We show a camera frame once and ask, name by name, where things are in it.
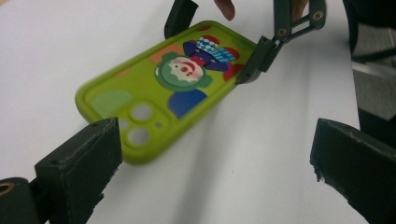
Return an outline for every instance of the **cartoon illustration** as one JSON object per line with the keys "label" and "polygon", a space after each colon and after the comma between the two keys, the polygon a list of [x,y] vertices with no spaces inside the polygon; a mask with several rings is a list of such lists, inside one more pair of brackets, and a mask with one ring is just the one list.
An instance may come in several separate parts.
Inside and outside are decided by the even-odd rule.
{"label": "cartoon illustration", "polygon": [[213,78],[207,70],[223,72],[227,81],[242,69],[241,64],[231,62],[239,58],[237,50],[219,48],[219,41],[212,35],[183,43],[184,55],[170,51],[162,56],[155,69],[155,77],[165,88],[175,91],[168,102],[169,109],[181,119],[206,98],[198,88],[207,88]]}

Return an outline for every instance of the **white table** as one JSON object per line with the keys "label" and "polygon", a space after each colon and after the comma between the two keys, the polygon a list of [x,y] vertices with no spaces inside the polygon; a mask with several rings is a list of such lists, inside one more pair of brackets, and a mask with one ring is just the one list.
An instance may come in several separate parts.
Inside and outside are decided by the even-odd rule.
{"label": "white table", "polygon": [[[272,1],[235,1],[234,21],[196,2],[193,24],[219,21],[255,42],[274,34]],[[34,165],[87,125],[77,89],[161,42],[172,3],[0,6],[0,179],[32,180]],[[328,12],[324,29],[286,45],[158,160],[122,164],[89,223],[366,223],[309,164],[318,118],[359,127],[342,1]]]}

